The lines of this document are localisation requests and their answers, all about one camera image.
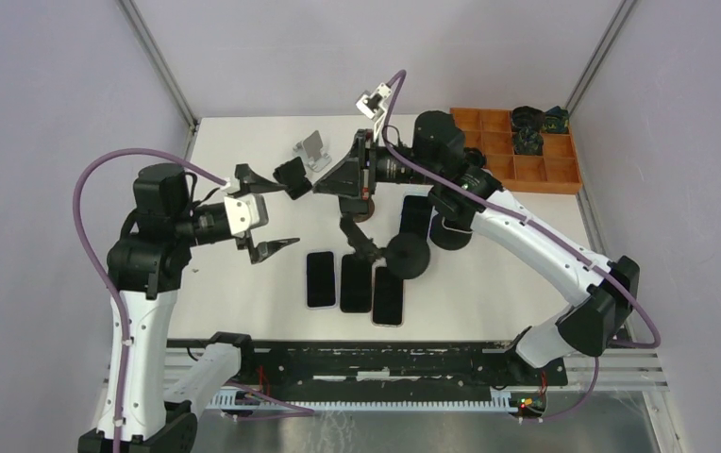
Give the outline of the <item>silver folding phone stand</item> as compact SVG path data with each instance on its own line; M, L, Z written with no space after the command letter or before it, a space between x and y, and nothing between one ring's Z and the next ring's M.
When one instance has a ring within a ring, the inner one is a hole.
M300 158L306 171L312 174L324 171L332 163L332 157L319 130L313 130L309 136L297 142L293 146L293 155Z

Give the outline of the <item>round wooden phone stand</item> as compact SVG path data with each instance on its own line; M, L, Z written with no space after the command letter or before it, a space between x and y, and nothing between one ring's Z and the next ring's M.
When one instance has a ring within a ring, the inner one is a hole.
M342 206L341 211L343 215L349 215L356 223L362 223L369 220L375 213L376 206L373 201L368 203L352 203L350 205Z

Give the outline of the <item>black folding phone stand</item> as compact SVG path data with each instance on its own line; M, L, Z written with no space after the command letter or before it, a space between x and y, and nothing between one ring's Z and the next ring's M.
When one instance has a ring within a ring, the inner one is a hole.
M273 178L292 200L297 200L312 190L304 162L299 157L280 164L274 170Z

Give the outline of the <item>purple case phone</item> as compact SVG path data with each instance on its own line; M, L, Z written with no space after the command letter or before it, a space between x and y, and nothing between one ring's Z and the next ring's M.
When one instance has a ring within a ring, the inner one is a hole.
M337 303L335 257L331 251L309 253L306 257L306 306L312 310Z

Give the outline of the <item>black phone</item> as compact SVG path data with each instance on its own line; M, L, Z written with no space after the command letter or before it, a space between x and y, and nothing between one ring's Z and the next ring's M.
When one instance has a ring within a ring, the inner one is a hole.
M367 313L372 309L372 263L353 254L342 256L340 310L344 313Z

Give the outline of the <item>black tall round-base stand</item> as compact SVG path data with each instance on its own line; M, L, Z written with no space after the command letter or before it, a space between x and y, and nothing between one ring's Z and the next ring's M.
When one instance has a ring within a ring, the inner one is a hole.
M376 263L385 261L385 266L403 280L420 277L430 263L430 249L426 239L414 233L398 233L383 246L377 246L355 223L353 217L345 215L339 221L339 228L360 260Z

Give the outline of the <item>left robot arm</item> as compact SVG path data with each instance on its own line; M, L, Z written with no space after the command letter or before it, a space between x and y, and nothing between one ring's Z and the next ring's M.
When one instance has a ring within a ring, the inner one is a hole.
M110 294L113 343L105 407L79 438L81 452L188 452L221 387L245 384L258 371L250 336L218 332L188 372L164 383L169 326L193 249L233 241L256 264L288 245L252 239L268 222L263 197L279 191L278 183L240 164L221 183L223 200L206 204L193 200L195 181L176 163L145 167L134 181L134 210L98 267Z

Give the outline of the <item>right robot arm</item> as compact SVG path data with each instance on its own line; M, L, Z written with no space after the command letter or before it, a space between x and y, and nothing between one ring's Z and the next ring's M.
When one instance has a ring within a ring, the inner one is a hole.
M428 110L414 122L410 143L387 138L390 125L377 117L359 129L347 154L314 183L319 194L338 198L350 245L371 260L403 258L402 277L417 277L428 246L458 250L475 236L494 241L550 282L566 308L523 330L505 360L508 378L529 385L551 361L572 353L598 357L615 344L632 313L640 269L629 259L610 260L577 245L533 215L485 167L482 153L445 111ZM428 186L430 216L417 230L379 247L357 222L370 216L380 183Z

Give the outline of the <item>light blue case phone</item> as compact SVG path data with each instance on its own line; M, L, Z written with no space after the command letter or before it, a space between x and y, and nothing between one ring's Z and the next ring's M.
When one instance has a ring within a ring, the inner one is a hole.
M403 199L399 233L428 238L433 206L425 195L408 194Z

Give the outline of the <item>black right clamp stand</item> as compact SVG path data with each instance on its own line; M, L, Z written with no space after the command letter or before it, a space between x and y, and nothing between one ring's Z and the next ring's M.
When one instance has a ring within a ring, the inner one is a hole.
M471 242L473 232L464 229L460 224L448 221L441 214L436 214L431 222L428 237L439 248L447 251L458 251Z

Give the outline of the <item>orange compartment tray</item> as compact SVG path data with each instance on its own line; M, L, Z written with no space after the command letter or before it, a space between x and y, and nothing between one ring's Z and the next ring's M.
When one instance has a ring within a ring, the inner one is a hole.
M576 194L581 189L571 133L544 133L542 153L522 155L516 152L517 133L511 130L509 110L452 108L450 113L465 134L465 145L485 156L487 169L510 191Z

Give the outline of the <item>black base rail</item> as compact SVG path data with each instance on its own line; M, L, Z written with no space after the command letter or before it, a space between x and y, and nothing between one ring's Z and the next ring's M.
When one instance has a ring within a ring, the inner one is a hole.
M286 402L481 402L491 390L561 387L561 359L529 370L502 342L256 340L236 382Z

